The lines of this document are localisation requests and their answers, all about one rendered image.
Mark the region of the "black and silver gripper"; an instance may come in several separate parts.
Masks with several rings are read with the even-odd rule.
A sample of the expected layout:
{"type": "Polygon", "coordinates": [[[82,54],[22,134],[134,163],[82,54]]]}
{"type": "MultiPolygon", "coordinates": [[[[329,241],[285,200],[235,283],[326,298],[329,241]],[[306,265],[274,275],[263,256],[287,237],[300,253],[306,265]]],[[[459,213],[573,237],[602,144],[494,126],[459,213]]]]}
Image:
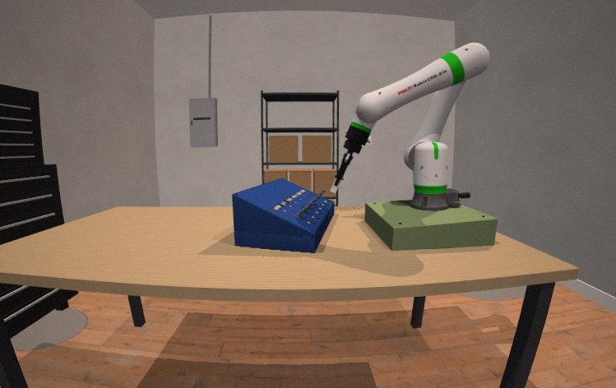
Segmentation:
{"type": "Polygon", "coordinates": [[[341,161],[342,164],[340,166],[338,174],[335,175],[336,178],[335,178],[335,181],[332,184],[330,192],[336,193],[336,191],[337,191],[337,189],[338,189],[338,187],[340,185],[341,179],[343,179],[343,174],[345,172],[345,169],[347,168],[347,166],[350,164],[350,161],[354,157],[354,156],[352,156],[353,152],[359,154],[359,152],[362,149],[362,146],[358,145],[358,144],[356,144],[356,143],[354,143],[352,141],[346,140],[345,144],[344,144],[344,148],[348,149],[348,151],[347,151],[347,153],[344,153],[343,160],[341,161]],[[350,159],[348,159],[348,158],[350,158],[350,159]]]}

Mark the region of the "blue switch panel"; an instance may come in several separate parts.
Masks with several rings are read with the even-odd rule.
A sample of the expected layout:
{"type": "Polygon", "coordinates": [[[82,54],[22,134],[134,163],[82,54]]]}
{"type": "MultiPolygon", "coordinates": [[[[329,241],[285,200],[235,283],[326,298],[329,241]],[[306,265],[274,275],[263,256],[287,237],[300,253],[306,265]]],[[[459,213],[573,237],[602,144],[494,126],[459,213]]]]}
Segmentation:
{"type": "Polygon", "coordinates": [[[283,178],[232,194],[234,242],[315,253],[334,215],[334,201],[283,178]]]}

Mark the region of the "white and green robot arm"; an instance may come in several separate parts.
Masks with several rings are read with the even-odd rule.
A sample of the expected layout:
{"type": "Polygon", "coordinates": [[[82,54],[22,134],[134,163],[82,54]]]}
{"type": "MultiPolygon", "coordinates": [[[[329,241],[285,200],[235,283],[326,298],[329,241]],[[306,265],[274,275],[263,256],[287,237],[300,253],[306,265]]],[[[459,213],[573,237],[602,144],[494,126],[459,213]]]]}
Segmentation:
{"type": "Polygon", "coordinates": [[[448,148],[439,139],[465,81],[484,72],[489,60],[489,51],[482,44],[466,44],[416,73],[359,99],[345,137],[361,146],[371,143],[368,137],[376,121],[415,99],[433,93],[404,153],[406,166],[411,170],[414,166],[412,208],[446,210],[460,207],[461,198],[470,198],[469,192],[447,189],[448,148]]]}

